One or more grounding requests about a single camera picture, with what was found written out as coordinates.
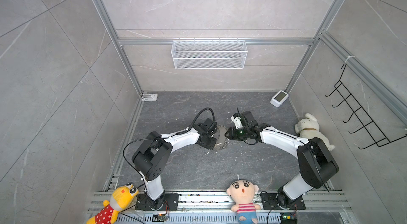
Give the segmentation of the red-handled metal key ring holder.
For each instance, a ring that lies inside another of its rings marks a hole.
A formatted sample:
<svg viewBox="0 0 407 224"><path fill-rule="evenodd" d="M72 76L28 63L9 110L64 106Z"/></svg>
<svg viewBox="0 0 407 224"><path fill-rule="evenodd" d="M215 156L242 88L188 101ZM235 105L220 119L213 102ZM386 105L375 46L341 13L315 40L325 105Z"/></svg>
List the red-handled metal key ring holder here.
<svg viewBox="0 0 407 224"><path fill-rule="evenodd" d="M217 131L213 136L213 138L216 139L213 151L220 151L226 148L228 139L226 138L225 133L227 130L228 128L223 125L218 126Z"/></svg>

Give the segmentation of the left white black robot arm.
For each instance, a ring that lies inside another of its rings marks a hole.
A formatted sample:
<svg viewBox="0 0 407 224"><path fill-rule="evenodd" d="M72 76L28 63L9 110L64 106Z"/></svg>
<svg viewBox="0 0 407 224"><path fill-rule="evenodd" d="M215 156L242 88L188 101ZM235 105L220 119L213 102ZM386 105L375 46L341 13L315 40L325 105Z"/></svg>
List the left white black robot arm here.
<svg viewBox="0 0 407 224"><path fill-rule="evenodd" d="M204 122L193 124L178 132L159 134L153 131L147 136L134 152L131 162L142 177L145 185L145 198L150 208L158 210L165 201L161 173L170 155L193 144L212 150L217 141L214 138L216 131L217 122L206 119Z"/></svg>

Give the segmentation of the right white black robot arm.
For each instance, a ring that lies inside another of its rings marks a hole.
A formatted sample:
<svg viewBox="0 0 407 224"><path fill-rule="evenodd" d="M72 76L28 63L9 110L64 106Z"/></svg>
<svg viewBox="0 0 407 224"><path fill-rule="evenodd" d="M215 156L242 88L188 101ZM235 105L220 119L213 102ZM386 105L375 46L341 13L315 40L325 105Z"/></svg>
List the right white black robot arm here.
<svg viewBox="0 0 407 224"><path fill-rule="evenodd" d="M293 136L266 123L259 124L249 111L231 117L234 126L225 133L230 140L257 142L277 147L298 160L300 172L279 188L277 205L288 208L303 194L319 189L339 171L339 166L322 139Z"/></svg>

